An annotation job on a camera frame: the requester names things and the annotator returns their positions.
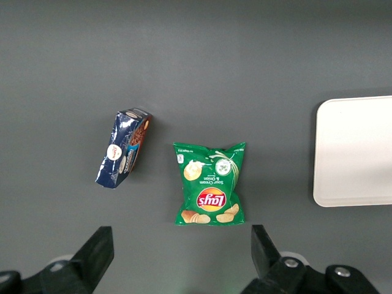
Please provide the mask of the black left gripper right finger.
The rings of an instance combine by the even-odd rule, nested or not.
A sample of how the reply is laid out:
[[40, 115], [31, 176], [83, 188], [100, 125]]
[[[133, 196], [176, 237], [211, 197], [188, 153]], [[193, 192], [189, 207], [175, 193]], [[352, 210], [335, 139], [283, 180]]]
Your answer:
[[306, 266], [295, 257], [283, 257], [262, 225], [251, 230], [251, 256], [258, 274], [243, 293], [299, 293]]

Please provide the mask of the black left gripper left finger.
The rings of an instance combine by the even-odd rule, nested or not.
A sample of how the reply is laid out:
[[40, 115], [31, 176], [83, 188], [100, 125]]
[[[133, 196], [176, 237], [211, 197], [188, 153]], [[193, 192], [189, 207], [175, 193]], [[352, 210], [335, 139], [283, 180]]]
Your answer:
[[70, 260], [49, 264], [39, 274], [43, 293], [92, 293], [114, 258], [113, 232], [102, 226]]

